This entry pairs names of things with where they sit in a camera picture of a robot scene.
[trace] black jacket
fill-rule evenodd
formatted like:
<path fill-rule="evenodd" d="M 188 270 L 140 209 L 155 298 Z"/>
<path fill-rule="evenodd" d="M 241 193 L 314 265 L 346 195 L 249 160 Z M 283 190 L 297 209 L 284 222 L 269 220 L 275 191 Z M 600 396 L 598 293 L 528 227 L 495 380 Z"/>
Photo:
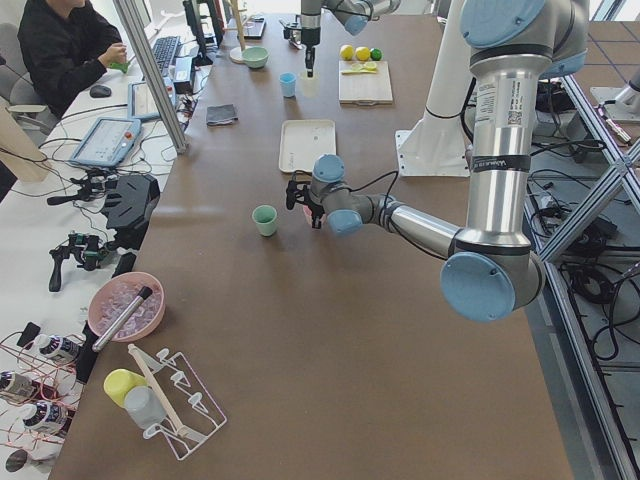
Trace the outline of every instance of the black jacket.
<path fill-rule="evenodd" d="M 69 21 L 45 0 L 27 0 L 18 40 L 36 91 L 58 117 L 78 93 L 106 72 L 97 58 L 111 44 L 122 41 L 118 29 L 89 0 L 71 11 Z"/>

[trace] wooden cutting board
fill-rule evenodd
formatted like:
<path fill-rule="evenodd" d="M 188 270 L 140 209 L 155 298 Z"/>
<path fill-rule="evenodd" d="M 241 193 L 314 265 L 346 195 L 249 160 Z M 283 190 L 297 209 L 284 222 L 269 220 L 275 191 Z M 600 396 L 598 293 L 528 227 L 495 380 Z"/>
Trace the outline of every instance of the wooden cutting board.
<path fill-rule="evenodd" d="M 377 73 L 361 73 L 344 75 L 342 70 L 349 70 L 351 64 L 362 62 L 346 62 L 341 60 L 338 66 L 338 98 L 340 103 L 357 105 L 381 105 L 393 103 L 389 64 L 382 60 L 378 64 Z"/>

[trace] light green bowl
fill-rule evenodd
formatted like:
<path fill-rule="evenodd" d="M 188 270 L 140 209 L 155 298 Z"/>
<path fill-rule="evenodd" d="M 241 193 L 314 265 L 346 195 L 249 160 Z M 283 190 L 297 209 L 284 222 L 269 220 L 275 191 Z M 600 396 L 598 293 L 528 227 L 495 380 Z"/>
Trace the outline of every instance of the light green bowl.
<path fill-rule="evenodd" d="M 262 68 L 267 64 L 269 52 L 262 47 L 248 47 L 242 51 L 242 59 L 249 68 Z"/>

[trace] white tray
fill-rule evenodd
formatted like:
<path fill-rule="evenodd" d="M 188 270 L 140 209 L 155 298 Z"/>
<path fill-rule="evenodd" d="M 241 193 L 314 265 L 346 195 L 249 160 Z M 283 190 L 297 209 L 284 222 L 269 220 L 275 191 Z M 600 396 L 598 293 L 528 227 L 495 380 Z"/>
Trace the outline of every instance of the white tray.
<path fill-rule="evenodd" d="M 280 135 L 281 171 L 311 172 L 325 153 L 336 153 L 336 125 L 333 120 L 287 120 Z"/>

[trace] gray chair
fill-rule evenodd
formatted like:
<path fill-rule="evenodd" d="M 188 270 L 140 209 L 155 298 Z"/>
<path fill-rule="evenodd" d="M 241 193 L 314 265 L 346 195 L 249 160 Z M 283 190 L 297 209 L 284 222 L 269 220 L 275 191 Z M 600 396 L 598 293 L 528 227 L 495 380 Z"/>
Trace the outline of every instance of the gray chair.
<path fill-rule="evenodd" d="M 0 97 L 36 144 L 42 143 L 58 123 L 33 88 L 20 52 L 18 28 L 10 23 L 0 24 Z"/>

